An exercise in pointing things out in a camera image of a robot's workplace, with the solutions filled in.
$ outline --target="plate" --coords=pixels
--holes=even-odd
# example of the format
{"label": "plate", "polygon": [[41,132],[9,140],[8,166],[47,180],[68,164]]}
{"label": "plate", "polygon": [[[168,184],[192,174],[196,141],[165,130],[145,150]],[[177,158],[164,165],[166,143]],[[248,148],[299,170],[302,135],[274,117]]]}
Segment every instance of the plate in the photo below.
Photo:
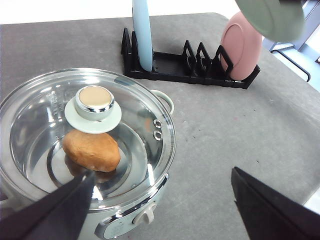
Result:
{"label": "plate", "polygon": [[252,26],[267,39],[289,42],[303,31],[304,12],[300,1],[235,0]]}

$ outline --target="pot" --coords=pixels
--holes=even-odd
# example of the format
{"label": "pot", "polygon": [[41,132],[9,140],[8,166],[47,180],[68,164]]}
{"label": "pot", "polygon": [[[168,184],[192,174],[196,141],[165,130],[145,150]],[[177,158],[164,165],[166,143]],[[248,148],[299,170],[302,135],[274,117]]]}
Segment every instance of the pot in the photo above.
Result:
{"label": "pot", "polygon": [[62,141],[74,129],[65,116],[67,103],[92,85],[107,89],[120,107],[119,123],[108,134],[117,141],[121,158],[115,171],[95,172],[79,236],[84,240],[111,239],[153,221],[176,150],[173,102],[117,73],[71,68],[27,81],[0,108],[1,189],[8,196],[1,207],[19,210],[85,170],[66,156]]}

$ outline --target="table surface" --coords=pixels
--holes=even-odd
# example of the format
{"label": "table surface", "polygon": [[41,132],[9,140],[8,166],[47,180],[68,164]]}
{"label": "table surface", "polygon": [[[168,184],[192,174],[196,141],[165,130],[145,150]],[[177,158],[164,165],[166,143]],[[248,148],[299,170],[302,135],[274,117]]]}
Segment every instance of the table surface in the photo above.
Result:
{"label": "table surface", "polygon": [[[214,56],[227,19],[215,13],[152,16],[155,51],[182,52],[188,39]],[[58,69],[123,73],[123,28],[108,18],[1,26],[1,99],[26,80]],[[120,240],[247,240],[231,187],[238,166],[303,204],[320,183],[320,94],[267,50],[249,89],[138,80],[175,103],[176,155],[151,225]]]}

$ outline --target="dish rack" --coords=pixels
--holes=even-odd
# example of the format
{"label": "dish rack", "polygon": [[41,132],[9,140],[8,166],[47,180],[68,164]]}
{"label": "dish rack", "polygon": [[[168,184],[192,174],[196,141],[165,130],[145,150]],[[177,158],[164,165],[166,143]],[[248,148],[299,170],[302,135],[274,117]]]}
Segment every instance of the dish rack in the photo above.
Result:
{"label": "dish rack", "polygon": [[[135,79],[247,89],[260,72],[259,66],[256,65],[253,72],[244,80],[233,80],[230,73],[234,65],[222,45],[218,47],[214,58],[211,59],[202,42],[200,42],[195,55],[188,40],[185,41],[181,55],[154,51],[152,71],[149,72],[140,66],[135,31],[132,31],[131,41],[132,43],[128,29],[125,27],[121,44],[124,75]],[[222,55],[227,63],[226,71],[221,66],[219,55]]]}

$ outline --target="white floor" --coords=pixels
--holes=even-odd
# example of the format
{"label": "white floor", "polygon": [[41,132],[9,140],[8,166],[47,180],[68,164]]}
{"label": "white floor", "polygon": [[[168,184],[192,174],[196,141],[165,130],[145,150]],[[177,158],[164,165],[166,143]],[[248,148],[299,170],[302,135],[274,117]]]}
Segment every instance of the white floor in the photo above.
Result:
{"label": "white floor", "polygon": [[[149,14],[219,13],[230,19],[234,0],[147,0]],[[20,24],[132,16],[132,0],[1,0],[0,24]]]}

